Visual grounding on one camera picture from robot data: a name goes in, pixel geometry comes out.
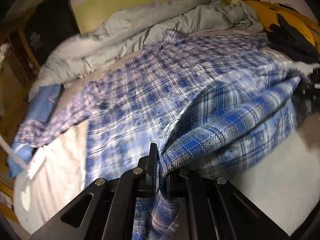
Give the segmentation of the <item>white desk lamp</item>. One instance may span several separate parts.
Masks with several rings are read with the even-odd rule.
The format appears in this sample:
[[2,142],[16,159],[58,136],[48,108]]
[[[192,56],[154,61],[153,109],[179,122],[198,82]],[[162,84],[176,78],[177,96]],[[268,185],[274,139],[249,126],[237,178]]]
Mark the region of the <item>white desk lamp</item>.
[[1,148],[7,153],[8,177],[14,179],[22,171],[28,170],[34,149],[21,142],[9,144],[1,137]]

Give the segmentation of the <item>black puffer jacket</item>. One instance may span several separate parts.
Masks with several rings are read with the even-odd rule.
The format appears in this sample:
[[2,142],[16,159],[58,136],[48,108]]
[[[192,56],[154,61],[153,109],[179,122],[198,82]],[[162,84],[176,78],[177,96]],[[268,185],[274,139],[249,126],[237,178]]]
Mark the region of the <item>black puffer jacket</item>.
[[307,64],[319,63],[319,52],[295,27],[288,24],[281,14],[277,14],[279,25],[272,23],[267,32],[271,49],[284,53],[293,61]]

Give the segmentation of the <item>wooden bunk bed frame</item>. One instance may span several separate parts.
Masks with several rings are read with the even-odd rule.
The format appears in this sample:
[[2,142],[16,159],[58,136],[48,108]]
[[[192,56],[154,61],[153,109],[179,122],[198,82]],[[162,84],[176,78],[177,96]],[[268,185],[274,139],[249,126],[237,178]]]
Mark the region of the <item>wooden bunk bed frame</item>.
[[[72,5],[85,5],[92,0],[71,0]],[[1,135],[12,141],[22,121],[28,103],[27,90],[17,79],[14,68],[18,61],[11,51],[4,59],[1,73],[1,98],[5,115],[1,121]],[[261,208],[288,234],[304,222],[319,200],[319,113],[308,116],[290,136],[259,164],[238,174],[232,183],[257,207]],[[27,186],[21,196],[18,192],[18,214],[36,216],[29,204],[29,195],[35,192]]]

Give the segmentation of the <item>grey crumpled duvet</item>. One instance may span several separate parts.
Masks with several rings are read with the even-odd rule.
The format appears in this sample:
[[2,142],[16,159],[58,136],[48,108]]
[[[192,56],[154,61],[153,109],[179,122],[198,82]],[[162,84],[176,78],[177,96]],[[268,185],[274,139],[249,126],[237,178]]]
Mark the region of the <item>grey crumpled duvet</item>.
[[259,33],[263,25],[256,11],[241,0],[169,0],[120,10],[97,29],[76,34],[49,54],[32,85],[32,100],[41,87],[71,82],[105,69],[143,46],[163,39],[166,30],[192,34],[239,27]]

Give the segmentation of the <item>black hanging garment bag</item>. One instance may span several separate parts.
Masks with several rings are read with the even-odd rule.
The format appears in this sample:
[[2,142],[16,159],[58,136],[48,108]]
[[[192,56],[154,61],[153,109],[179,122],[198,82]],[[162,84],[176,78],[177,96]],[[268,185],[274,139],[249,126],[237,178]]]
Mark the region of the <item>black hanging garment bag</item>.
[[67,38],[80,33],[70,0],[45,0],[26,23],[24,35],[39,65]]

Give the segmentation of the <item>grey bed sheet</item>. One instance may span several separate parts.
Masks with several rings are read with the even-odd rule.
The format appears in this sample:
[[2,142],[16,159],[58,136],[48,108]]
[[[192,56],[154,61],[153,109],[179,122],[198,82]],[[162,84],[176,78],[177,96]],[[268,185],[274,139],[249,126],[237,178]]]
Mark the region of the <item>grey bed sheet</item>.
[[163,40],[96,73],[48,121],[24,121],[16,140],[44,157],[15,179],[14,209],[29,233],[97,178],[135,168],[151,143],[157,181],[187,166],[225,177],[286,233],[319,197],[319,119],[295,95],[310,66],[282,63],[259,35]]

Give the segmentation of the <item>blue pillow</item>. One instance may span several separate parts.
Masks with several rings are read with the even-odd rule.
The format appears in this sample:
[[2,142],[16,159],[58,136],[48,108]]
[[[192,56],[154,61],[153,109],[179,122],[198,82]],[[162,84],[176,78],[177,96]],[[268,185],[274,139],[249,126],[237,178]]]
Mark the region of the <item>blue pillow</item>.
[[[31,100],[23,121],[36,120],[47,122],[64,90],[63,84],[41,87],[36,96]],[[29,163],[37,148],[30,147],[14,140],[12,150],[26,164]]]

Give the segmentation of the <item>blue plaid shirt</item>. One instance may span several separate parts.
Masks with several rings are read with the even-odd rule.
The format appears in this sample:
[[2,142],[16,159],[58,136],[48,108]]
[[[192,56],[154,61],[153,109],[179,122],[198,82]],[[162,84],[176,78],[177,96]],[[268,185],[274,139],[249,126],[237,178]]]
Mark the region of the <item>blue plaid shirt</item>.
[[155,142],[156,196],[140,199],[133,239],[169,239],[178,215],[164,195],[165,177],[189,166],[207,178],[233,177],[258,163],[297,125],[292,95],[300,72],[262,53],[256,35],[163,40],[118,70],[91,81],[48,122],[23,122],[15,140],[52,142],[89,120],[86,183],[118,178]]

